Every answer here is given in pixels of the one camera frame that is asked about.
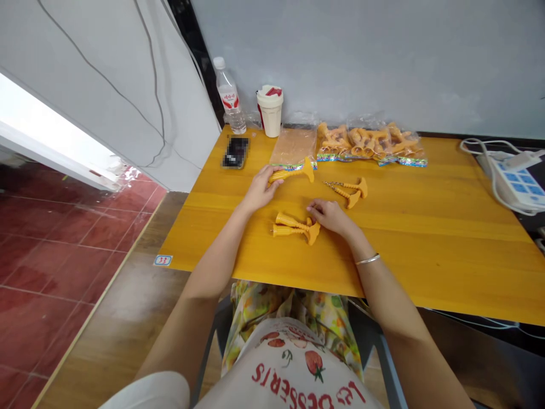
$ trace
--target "person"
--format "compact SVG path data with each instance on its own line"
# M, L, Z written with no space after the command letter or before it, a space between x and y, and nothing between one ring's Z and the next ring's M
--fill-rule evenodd
M267 187L272 173L280 169L268 165L253 178L191 273L134 382L103 408L189 407L215 309L230 280L245 226L283 183L278 180ZM418 310L363 231L337 202L314 199L307 210L350 247L408 406L473 408ZM236 310L224 373L197 407L381 407L361 379L345 297L237 282L232 300Z

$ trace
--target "hand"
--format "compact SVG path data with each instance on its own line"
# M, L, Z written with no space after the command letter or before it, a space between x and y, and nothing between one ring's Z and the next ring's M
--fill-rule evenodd
M327 229L345 237L353 231L359 231L358 226L342 211L337 202L328 202L314 199L307 207L307 211Z
M244 196L244 199L240 203L240 207L253 213L269 203L274 197L274 193L278 189L278 186L284 183L284 180L280 179L274 181L269 186L269 178L272 176L273 172L283 169L284 168L281 166L264 166L263 169L254 176L246 196Z

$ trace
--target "silver bracelet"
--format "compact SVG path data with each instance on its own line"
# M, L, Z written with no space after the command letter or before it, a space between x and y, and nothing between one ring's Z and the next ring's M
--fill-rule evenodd
M369 262L373 262L375 260L378 260L380 258L380 254L375 254L374 256L372 256L371 258L368 258L366 260L362 260L362 261L356 261L356 265L360 265L360 264L367 264Z

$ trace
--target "white cup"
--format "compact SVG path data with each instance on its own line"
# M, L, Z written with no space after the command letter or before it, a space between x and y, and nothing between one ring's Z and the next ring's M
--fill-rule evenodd
M268 137L278 137L278 135L280 135L280 123L282 121L284 91L282 91L282 95L266 95L272 88L282 90L282 88L277 86L263 85L263 88L257 91L257 103L261 110L265 135Z

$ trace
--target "floral skirt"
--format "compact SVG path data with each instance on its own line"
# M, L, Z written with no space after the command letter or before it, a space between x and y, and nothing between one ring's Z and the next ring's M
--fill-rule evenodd
M225 375L257 325L267 318L291 317L301 321L363 382L362 361L348 321L343 295L239 280L231 288L233 323L223 355Z

